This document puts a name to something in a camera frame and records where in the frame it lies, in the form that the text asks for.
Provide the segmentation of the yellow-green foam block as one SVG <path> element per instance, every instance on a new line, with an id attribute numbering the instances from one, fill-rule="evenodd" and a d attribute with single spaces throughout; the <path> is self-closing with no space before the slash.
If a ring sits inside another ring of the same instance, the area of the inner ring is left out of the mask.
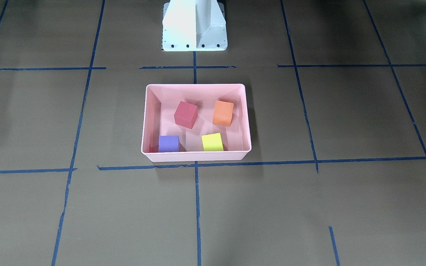
<path id="1" fill-rule="evenodd" d="M 201 136 L 203 151 L 224 151 L 223 140 L 220 133 Z"/>

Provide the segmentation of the orange foam block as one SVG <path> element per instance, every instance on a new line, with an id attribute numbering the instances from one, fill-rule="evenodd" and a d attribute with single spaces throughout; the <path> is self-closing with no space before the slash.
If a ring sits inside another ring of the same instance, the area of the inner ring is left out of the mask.
<path id="1" fill-rule="evenodd" d="M 232 123 L 234 104 L 230 102 L 215 101 L 212 123 L 218 126 L 229 127 Z"/>

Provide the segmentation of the red foam block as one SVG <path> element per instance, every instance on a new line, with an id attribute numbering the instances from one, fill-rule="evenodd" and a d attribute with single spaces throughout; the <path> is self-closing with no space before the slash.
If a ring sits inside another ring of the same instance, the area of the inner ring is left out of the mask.
<path id="1" fill-rule="evenodd" d="M 180 101 L 174 113 L 174 121 L 178 126 L 192 129 L 198 116 L 198 106 Z"/>

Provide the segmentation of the purple foam block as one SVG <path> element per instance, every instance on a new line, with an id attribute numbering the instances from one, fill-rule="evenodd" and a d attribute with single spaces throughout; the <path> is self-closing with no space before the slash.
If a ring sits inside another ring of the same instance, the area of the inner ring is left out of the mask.
<path id="1" fill-rule="evenodd" d="M 160 135 L 158 142 L 159 153 L 177 153 L 180 151 L 179 136 Z"/>

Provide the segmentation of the pink plastic bin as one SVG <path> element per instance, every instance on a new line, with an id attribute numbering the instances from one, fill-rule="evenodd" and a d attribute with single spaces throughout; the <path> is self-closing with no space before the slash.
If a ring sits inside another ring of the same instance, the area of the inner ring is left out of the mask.
<path id="1" fill-rule="evenodd" d="M 229 127 L 212 123 L 215 102 L 234 104 Z M 174 113 L 181 101 L 196 105 L 193 128 L 178 126 Z M 149 84 L 146 86 L 141 152 L 152 162 L 242 160 L 252 149 L 243 84 Z M 220 133 L 223 151 L 204 151 L 202 136 Z M 159 136 L 179 137 L 177 153 L 159 153 Z"/>

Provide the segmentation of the white metal pedestal base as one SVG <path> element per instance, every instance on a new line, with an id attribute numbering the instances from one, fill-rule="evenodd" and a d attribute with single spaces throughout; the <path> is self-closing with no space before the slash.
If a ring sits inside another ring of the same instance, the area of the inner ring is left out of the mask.
<path id="1" fill-rule="evenodd" d="M 163 5 L 161 48 L 166 52 L 227 50 L 224 3 L 218 0 L 166 2 Z"/>

